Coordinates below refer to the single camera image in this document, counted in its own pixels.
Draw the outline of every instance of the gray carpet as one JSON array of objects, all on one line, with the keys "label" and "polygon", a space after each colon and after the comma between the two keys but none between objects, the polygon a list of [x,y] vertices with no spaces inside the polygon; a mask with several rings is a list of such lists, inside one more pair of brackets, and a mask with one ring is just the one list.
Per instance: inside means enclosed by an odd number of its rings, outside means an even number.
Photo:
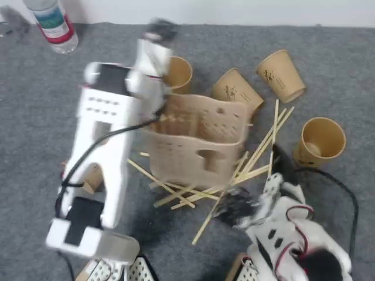
[{"label": "gray carpet", "polygon": [[[36,28],[23,39],[0,38],[0,279],[68,280],[66,265],[44,246],[59,184],[60,162],[69,157],[83,69],[90,61],[131,65],[142,26],[78,25],[80,45],[70,55],[52,52]],[[347,136],[343,155],[325,166],[357,195],[360,218],[353,262],[354,280],[375,280],[375,30],[339,28],[183,26],[176,54],[194,67],[195,93],[208,92],[230,67],[238,67],[265,99],[248,141],[254,150],[273,119],[275,95],[255,73],[268,54],[289,50],[307,92],[288,106],[296,110],[278,134],[288,152],[309,118],[326,116]],[[148,169],[137,133],[132,159]],[[267,162],[261,159],[259,165]],[[195,210],[152,203],[165,195],[150,191],[150,180],[129,168],[122,221],[116,229],[132,235],[161,281],[224,280],[231,263],[249,245],[248,238],[212,221],[196,246],[191,241],[213,202]],[[259,192],[264,177],[245,186]],[[304,176],[307,201],[316,219],[345,249],[353,208],[338,187],[318,175]],[[72,258],[76,273],[87,262]]]}]

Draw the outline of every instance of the kraft paper cup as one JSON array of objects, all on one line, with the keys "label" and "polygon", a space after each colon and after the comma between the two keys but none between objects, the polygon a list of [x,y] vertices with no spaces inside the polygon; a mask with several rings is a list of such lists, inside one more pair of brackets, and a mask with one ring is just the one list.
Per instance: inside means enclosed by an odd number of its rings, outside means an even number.
[{"label": "kraft paper cup", "polygon": [[318,167],[338,157],[345,144],[345,133],[339,124],[329,118],[316,117],[304,125],[293,157],[302,166]]},{"label": "kraft paper cup", "polygon": [[212,88],[212,97],[220,101],[240,101],[248,107],[248,121],[263,104],[263,99],[241,76],[237,68],[227,71]]},{"label": "kraft paper cup", "polygon": [[164,82],[171,87],[175,94],[190,94],[190,82],[193,77],[193,67],[181,57],[171,57],[168,74]]},{"label": "kraft paper cup", "polygon": [[306,89],[286,50],[277,51],[266,57],[257,67],[257,74],[283,103],[298,98]]}]

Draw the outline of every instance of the bottle label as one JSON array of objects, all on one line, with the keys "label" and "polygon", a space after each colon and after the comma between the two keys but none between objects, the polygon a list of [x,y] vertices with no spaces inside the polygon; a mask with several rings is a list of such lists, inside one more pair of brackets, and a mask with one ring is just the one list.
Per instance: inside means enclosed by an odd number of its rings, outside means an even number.
[{"label": "bottle label", "polygon": [[58,3],[49,9],[32,12],[39,28],[50,43],[61,44],[72,37],[74,33],[73,25]]}]

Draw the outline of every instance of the black cable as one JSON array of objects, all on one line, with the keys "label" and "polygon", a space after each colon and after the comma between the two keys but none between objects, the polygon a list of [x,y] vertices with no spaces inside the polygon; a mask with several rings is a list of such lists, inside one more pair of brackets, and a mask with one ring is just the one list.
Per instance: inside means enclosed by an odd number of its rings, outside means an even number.
[{"label": "black cable", "polygon": [[341,181],[339,181],[337,178],[333,177],[331,174],[324,172],[322,170],[319,170],[317,168],[312,167],[302,167],[299,169],[296,169],[294,172],[311,172],[311,173],[317,173],[325,176],[327,179],[331,180],[332,182],[336,183],[339,187],[341,187],[347,194],[350,196],[353,202],[354,206],[354,216],[353,216],[353,223],[352,223],[352,231],[350,233],[350,244],[349,244],[349,256],[353,260],[354,258],[354,249],[355,249],[355,243],[356,243],[356,233],[357,233],[357,224],[358,224],[358,213],[359,213],[359,206],[357,197],[355,194]]},{"label": "black cable", "polygon": [[58,251],[57,254],[58,254],[59,257],[61,257],[65,260],[66,265],[67,265],[68,270],[69,270],[69,275],[70,275],[71,281],[75,281],[74,270],[73,270],[73,267],[71,265],[71,262],[70,262],[69,258],[65,254],[61,253],[60,251]]}]

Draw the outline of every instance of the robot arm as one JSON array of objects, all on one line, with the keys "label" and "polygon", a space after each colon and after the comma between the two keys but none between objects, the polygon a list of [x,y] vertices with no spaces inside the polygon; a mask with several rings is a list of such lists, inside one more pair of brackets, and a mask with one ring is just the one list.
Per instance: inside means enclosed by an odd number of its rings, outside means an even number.
[{"label": "robot arm", "polygon": [[348,254],[311,221],[313,209],[305,204],[290,160],[279,147],[273,150],[262,195],[253,199],[248,191],[232,191],[217,216],[250,237],[247,254],[260,281],[350,281]]},{"label": "robot arm", "polygon": [[[166,43],[175,34],[175,25],[157,21],[139,39],[137,59],[132,68],[108,63],[87,66],[87,85],[81,93],[73,151],[64,179],[86,150],[102,136],[155,119],[164,103],[162,77],[168,70],[172,53]],[[61,215],[52,220],[46,238],[48,247],[126,265],[134,262],[139,252],[138,242],[105,230],[116,227],[121,217],[132,138],[131,131],[113,135],[81,162],[69,180],[70,186],[62,194],[61,206],[57,206]],[[83,182],[94,165],[99,165],[103,173],[103,201],[72,186]]]}]

